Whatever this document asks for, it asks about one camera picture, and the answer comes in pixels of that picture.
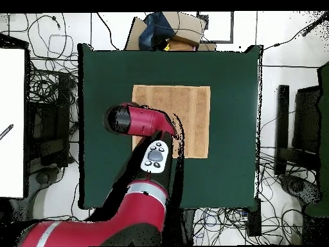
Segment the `button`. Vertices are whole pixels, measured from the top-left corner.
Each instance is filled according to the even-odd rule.
[[[150,151],[148,153],[149,160],[155,161],[155,162],[160,162],[163,160],[163,156],[159,151]]]

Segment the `cardboard sheet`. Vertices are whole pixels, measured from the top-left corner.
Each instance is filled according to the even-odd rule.
[[[176,114],[184,129],[185,158],[207,158],[209,146],[210,87],[139,86],[135,85],[132,101],[167,113],[177,124]],[[132,137],[132,149],[141,137]],[[178,141],[173,141],[173,158],[178,156]]]

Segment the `cardboard box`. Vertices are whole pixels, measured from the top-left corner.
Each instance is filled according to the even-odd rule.
[[[199,44],[206,25],[205,21],[182,12],[163,12],[163,15],[173,30],[177,32],[170,38],[171,40],[184,42],[192,46]]]
[[[139,36],[146,30],[145,24],[140,18],[135,17],[131,24],[125,50],[139,50]]]
[[[215,51],[216,44],[199,44],[198,51]]]
[[[183,42],[168,40],[169,51],[193,51],[193,46]]]

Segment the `white panel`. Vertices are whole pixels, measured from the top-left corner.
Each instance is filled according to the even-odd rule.
[[[209,15],[208,29],[204,36],[210,41],[229,41],[231,33],[231,12],[200,12]]]
[[[24,50],[0,49],[0,197],[23,196]]]

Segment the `white floor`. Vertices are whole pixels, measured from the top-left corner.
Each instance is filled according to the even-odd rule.
[[[234,43],[233,44],[218,44],[217,51],[244,51],[250,45],[260,44],[264,48],[272,46],[278,42],[285,42],[290,40],[300,29],[316,20],[321,12],[235,12],[234,21]],[[39,20],[40,36],[44,38],[45,43],[51,51],[61,52],[64,45],[64,37],[50,36],[64,34],[64,22],[61,14],[38,14],[38,17],[43,15],[55,16],[60,24],[60,30],[56,22],[49,17],[43,17]],[[136,13],[101,13],[112,32],[112,41],[116,47],[123,49],[127,40],[127,35],[130,30],[130,25],[133,17],[137,16],[144,19],[145,15],[142,12]],[[109,32],[99,20],[96,14],[64,14],[67,35],[72,37],[67,40],[67,47],[64,55],[69,55],[71,50],[76,52],[76,45],[79,42],[92,44],[96,50],[111,50],[113,47],[110,44]],[[29,23],[35,21],[35,14],[28,14]],[[29,41],[27,32],[13,32],[14,30],[24,30],[27,26],[26,18],[23,14],[13,14],[10,18],[10,35],[26,41]],[[3,17],[0,17],[0,32],[8,29],[7,23]],[[328,24],[323,23],[314,31],[309,33],[306,37],[299,34],[293,41],[283,44],[278,47],[269,48],[263,54],[263,103],[262,103],[262,124],[272,120],[276,117],[276,93],[278,86],[281,84],[290,86],[290,110],[294,110],[294,97],[299,88],[318,85],[317,70],[329,61],[329,45],[328,45]],[[38,34],[37,23],[35,23],[29,32],[31,43],[33,44],[34,52],[31,57],[46,56],[47,48]],[[58,55],[51,53],[50,57],[57,57]],[[43,60],[34,60],[33,63],[39,69],[45,69],[45,62]],[[292,139],[292,123],[294,114],[290,115],[290,130],[289,139]],[[274,146],[275,121],[269,123],[262,129],[261,143],[263,147]],[[72,141],[78,141],[78,134]],[[262,149],[262,152],[274,155],[274,149]],[[78,144],[71,144],[71,154],[75,159],[78,159]],[[77,207],[78,189],[75,193],[76,185],[78,184],[78,165],[74,163],[70,165],[60,183],[57,183],[47,190],[40,192],[34,209],[35,217],[45,218],[53,216],[71,215],[71,205],[75,194],[75,202],[73,203],[73,215],[81,220],[85,219],[89,211],[81,210]],[[297,200],[284,193],[279,184],[274,183],[274,180],[267,180],[269,187],[264,183],[263,195],[270,199],[275,207],[275,212],[278,217],[290,208],[300,210]],[[216,215],[218,209],[206,211],[205,208],[199,209],[195,216],[195,222],[201,217],[206,222],[204,225],[196,224],[195,231],[201,231],[195,236],[195,245],[237,245],[245,244],[245,231],[241,233],[236,228],[225,227],[223,232],[220,232],[219,238],[219,221]],[[278,225],[275,219],[268,219],[273,217],[274,211],[269,202],[262,203],[262,214],[264,218],[264,225]],[[300,226],[302,224],[301,216],[297,212],[289,212],[285,216],[285,221],[289,224]],[[263,231],[273,230],[273,226],[264,226]],[[274,235],[282,235],[282,228],[279,227],[271,232]],[[269,242],[278,244],[281,237],[266,235]],[[255,238],[248,238],[249,242],[256,243]],[[297,236],[292,235],[292,241],[298,243]]]

